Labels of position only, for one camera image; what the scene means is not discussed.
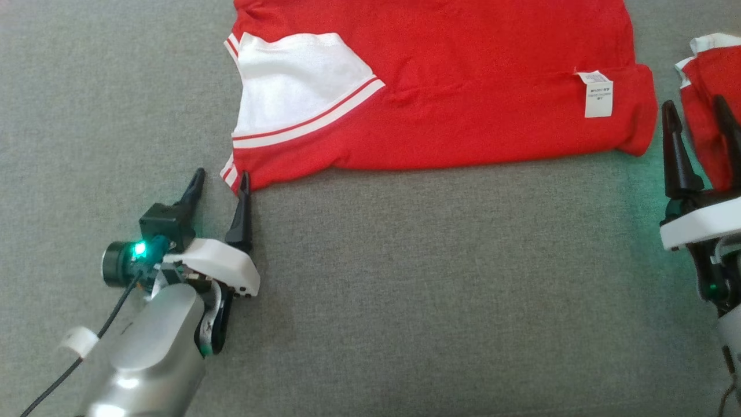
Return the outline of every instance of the black mount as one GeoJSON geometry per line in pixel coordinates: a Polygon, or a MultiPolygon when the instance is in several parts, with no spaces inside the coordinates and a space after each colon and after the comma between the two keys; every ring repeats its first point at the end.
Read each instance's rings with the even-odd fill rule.
{"type": "MultiPolygon", "coordinates": [[[[694,210],[741,197],[741,128],[722,96],[715,98],[715,112],[733,172],[732,187],[727,191],[704,189],[705,184],[695,174],[682,141],[682,123],[676,106],[671,100],[662,106],[665,193],[670,198],[662,225],[694,210]]],[[[689,243],[687,249],[697,270],[700,295],[725,314],[741,302],[741,277],[736,267],[738,252],[724,256],[720,263],[712,263],[719,240],[689,243]]]]}

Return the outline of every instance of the green led light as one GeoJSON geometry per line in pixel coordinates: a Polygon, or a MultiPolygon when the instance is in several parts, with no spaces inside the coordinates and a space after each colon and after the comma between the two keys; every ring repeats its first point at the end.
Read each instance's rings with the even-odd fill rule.
{"type": "Polygon", "coordinates": [[[144,242],[139,242],[134,246],[135,256],[143,256],[146,251],[147,251],[147,245],[144,242]]]}

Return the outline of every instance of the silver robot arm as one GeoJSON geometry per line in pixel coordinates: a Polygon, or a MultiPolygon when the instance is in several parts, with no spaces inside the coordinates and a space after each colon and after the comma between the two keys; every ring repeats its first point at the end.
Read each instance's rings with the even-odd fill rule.
{"type": "Polygon", "coordinates": [[[120,337],[79,415],[183,416],[205,374],[194,341],[204,310],[188,284],[160,290],[120,337]]]}

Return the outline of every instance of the camera lens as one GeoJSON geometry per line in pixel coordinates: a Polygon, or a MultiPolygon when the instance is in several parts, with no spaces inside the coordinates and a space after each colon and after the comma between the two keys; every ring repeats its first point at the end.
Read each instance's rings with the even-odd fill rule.
{"type": "Polygon", "coordinates": [[[126,287],[133,279],[129,265],[133,256],[134,242],[113,242],[103,252],[100,271],[108,286],[126,287]]]}

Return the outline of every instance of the white tape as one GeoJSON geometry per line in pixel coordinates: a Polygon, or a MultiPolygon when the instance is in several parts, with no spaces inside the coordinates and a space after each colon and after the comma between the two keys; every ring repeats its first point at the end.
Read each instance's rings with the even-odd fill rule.
{"type": "Polygon", "coordinates": [[[87,327],[78,326],[70,329],[70,331],[64,335],[59,347],[68,347],[77,352],[77,354],[80,355],[80,358],[85,359],[85,356],[93,350],[93,347],[98,343],[98,340],[98,335],[93,333],[92,330],[87,327]]]}

